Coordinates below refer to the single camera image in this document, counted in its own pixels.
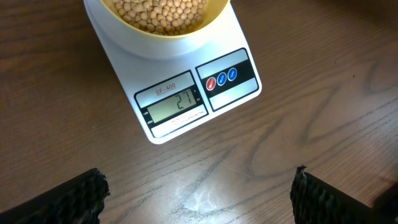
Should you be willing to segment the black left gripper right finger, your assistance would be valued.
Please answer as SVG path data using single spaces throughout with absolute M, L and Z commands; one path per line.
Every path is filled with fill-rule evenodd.
M 380 194 L 371 208 L 305 168 L 297 168 L 290 191 L 295 223 L 397 224 L 397 184 Z

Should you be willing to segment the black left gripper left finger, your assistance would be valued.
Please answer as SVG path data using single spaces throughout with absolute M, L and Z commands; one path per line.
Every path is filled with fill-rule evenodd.
M 99 215 L 109 195 L 106 176 L 93 168 L 2 212 L 1 223 L 99 224 Z

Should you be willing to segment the yellow plastic bowl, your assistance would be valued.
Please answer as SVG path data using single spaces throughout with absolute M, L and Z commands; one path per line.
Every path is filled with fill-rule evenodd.
M 205 14 L 203 15 L 203 20 L 202 22 L 194 28 L 193 32 L 189 32 L 184 35 L 154 35 L 148 32 L 145 32 L 143 30 L 139 30 L 131 25 L 129 25 L 127 22 L 124 22 L 118 15 L 117 12 L 113 6 L 112 3 L 113 0 L 99 0 L 98 2 L 101 3 L 104 8 L 113 16 L 116 18 L 118 22 L 121 22 L 123 25 L 128 27 L 128 29 L 137 32 L 139 34 L 142 34 L 144 36 L 148 37 L 153 37 L 153 38 L 158 38 L 162 39 L 164 41 L 169 41 L 169 40 L 177 40 L 181 39 L 183 37 L 192 35 L 194 33 L 199 32 L 199 30 L 204 29 L 205 27 L 209 26 L 213 21 L 215 21 L 221 14 L 222 12 L 227 8 L 228 4 L 230 3 L 230 0 L 211 0 L 208 1 L 208 3 L 205 6 Z

